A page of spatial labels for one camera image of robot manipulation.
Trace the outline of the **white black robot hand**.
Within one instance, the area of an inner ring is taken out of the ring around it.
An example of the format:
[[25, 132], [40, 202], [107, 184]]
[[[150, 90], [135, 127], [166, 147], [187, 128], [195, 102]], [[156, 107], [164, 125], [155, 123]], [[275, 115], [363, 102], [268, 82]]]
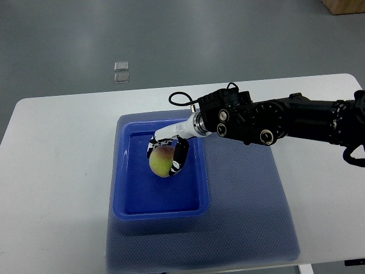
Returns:
[[201, 113], [194, 112], [184, 122], [178, 122], [155, 131], [148, 144], [147, 158], [149, 159], [152, 151], [159, 146], [173, 146], [175, 151], [168, 177], [173, 176], [178, 174], [185, 165], [189, 151], [188, 140], [204, 138], [208, 135], [210, 132], [204, 126]]

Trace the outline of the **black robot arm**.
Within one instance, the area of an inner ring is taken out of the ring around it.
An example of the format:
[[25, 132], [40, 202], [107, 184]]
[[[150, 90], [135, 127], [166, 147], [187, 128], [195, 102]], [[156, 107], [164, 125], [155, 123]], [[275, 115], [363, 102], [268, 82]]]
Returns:
[[301, 93], [252, 102], [247, 91], [222, 88], [198, 98], [204, 127], [244, 144], [271, 146], [285, 136], [345, 147], [343, 159], [364, 167], [352, 153], [364, 145], [364, 91], [353, 100], [309, 100]]

